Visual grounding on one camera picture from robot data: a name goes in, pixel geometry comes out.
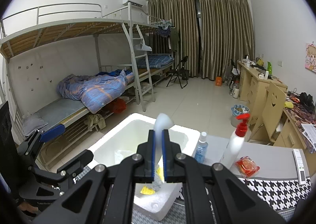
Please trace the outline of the operator hand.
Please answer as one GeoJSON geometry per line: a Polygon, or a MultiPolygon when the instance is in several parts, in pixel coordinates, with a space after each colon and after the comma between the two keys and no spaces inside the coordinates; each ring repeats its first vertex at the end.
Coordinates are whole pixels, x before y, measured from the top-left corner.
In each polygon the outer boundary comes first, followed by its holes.
{"type": "Polygon", "coordinates": [[[37,207],[34,207],[32,206],[31,204],[29,204],[28,202],[24,201],[22,202],[18,208],[21,210],[21,211],[27,211],[27,212],[30,212],[30,213],[36,213],[39,209],[37,207]]]}

